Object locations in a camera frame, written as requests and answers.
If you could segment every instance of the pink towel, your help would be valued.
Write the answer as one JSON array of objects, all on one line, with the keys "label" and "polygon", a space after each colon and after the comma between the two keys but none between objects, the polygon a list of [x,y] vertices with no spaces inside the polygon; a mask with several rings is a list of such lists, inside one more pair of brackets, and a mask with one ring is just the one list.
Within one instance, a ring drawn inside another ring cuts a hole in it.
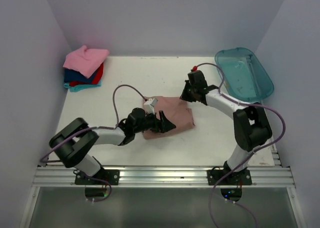
[{"label": "pink towel", "polygon": [[107,49],[88,49],[86,45],[72,51],[65,57],[64,68],[80,72],[89,78],[109,55]]},{"label": "pink towel", "polygon": [[163,111],[165,117],[176,126],[175,129],[172,129],[166,133],[154,133],[151,130],[147,130],[142,133],[143,138],[145,138],[146,140],[173,136],[175,134],[193,129],[195,127],[192,110],[188,108],[187,102],[185,100],[181,100],[179,97],[163,96],[153,96],[146,98],[157,98],[158,102],[154,107],[155,111],[157,112],[157,118],[160,118],[159,111]]}]

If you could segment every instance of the stack of towels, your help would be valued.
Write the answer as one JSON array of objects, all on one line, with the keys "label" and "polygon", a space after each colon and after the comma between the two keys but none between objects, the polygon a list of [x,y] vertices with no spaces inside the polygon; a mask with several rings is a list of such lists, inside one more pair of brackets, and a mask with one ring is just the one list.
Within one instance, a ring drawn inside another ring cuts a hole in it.
[{"label": "stack of towels", "polygon": [[107,49],[88,49],[86,45],[69,53],[63,64],[64,87],[71,92],[100,87]]}]

